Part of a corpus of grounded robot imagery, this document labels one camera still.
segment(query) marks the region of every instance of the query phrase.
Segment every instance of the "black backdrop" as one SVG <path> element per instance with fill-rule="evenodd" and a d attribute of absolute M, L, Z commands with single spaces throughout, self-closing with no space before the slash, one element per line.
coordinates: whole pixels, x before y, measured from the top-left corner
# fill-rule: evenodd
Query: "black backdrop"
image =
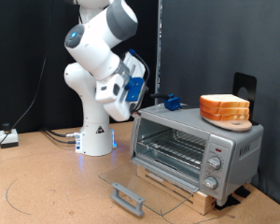
<path fill-rule="evenodd" d="M 255 76 L 264 136 L 252 183 L 280 203 L 280 0 L 162 2 L 161 92 L 199 107 L 232 93 L 235 72 Z"/>
<path fill-rule="evenodd" d="M 128 0 L 139 21 L 137 35 L 116 46 L 119 56 L 134 48 L 147 61 L 152 74 L 148 82 L 154 92 L 157 55 L 158 1 Z M 49 35 L 49 54 L 39 95 L 34 107 L 19 123 L 19 133 L 79 127 L 83 122 L 82 104 L 64 82 L 63 71 L 73 63 L 63 42 L 77 24 L 78 6 L 55 0 L 51 31 L 48 34 L 51 0 L 0 1 L 0 129 L 13 124 L 32 102 Z M 153 105 L 148 96 L 143 107 Z"/>

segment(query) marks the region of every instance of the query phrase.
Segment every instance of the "oven rack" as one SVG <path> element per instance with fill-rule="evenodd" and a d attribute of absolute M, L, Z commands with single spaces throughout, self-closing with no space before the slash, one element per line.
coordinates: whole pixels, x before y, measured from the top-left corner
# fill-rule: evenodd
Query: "oven rack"
<path fill-rule="evenodd" d="M 206 141 L 178 130 L 167 130 L 138 144 L 200 170 Z"/>

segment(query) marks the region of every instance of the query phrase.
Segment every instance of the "toast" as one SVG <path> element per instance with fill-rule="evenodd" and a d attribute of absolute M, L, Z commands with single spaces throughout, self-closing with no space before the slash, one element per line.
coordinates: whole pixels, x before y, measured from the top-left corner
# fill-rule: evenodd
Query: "toast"
<path fill-rule="evenodd" d="M 249 115 L 220 115 L 220 114 L 209 114 L 200 110 L 200 115 L 206 119 L 211 120 L 247 120 Z"/>
<path fill-rule="evenodd" d="M 250 102 L 232 94 L 202 95 L 200 104 L 208 107 L 243 107 L 249 108 Z"/>
<path fill-rule="evenodd" d="M 208 107 L 200 105 L 200 109 L 209 114 L 220 114 L 220 115 L 247 115 L 249 114 L 249 108 L 243 107 Z"/>

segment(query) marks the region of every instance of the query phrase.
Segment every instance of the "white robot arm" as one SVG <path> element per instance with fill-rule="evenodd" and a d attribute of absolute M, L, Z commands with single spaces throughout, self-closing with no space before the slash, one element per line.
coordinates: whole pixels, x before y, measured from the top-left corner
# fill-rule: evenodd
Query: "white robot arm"
<path fill-rule="evenodd" d="M 115 120 L 128 119 L 140 106 L 146 89 L 142 84 L 146 69 L 139 60 L 128 52 L 122 61 L 110 50 L 135 34 L 137 18 L 120 0 L 106 9 L 113 1 L 64 1 L 80 5 L 80 25 L 65 39 L 65 47 L 77 63 L 64 71 L 65 82 L 83 104 L 84 123 L 75 134 L 76 152 L 102 156 L 116 146 L 108 114 Z"/>
<path fill-rule="evenodd" d="M 146 68 L 133 52 L 126 53 L 122 61 L 111 51 L 136 30 L 137 18 L 131 8 L 124 0 L 115 0 L 89 22 L 74 27 L 65 38 L 69 53 L 97 80 L 96 101 L 104 104 L 105 111 L 117 121 L 130 117 L 147 90 L 143 80 Z"/>

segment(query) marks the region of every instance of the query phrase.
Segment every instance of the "table surface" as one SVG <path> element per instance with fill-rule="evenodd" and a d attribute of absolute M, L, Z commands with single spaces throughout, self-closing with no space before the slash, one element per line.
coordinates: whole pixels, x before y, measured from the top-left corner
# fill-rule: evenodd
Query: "table surface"
<path fill-rule="evenodd" d="M 163 217 L 145 207 L 143 217 L 126 211 L 98 175 L 130 159 L 132 126 L 111 124 L 119 146 L 103 157 L 76 154 L 43 133 L 19 134 L 19 147 L 0 149 L 0 223 L 280 223 L 280 205 L 251 185 L 246 199 L 235 196 L 240 204 L 206 216 L 184 204 Z"/>

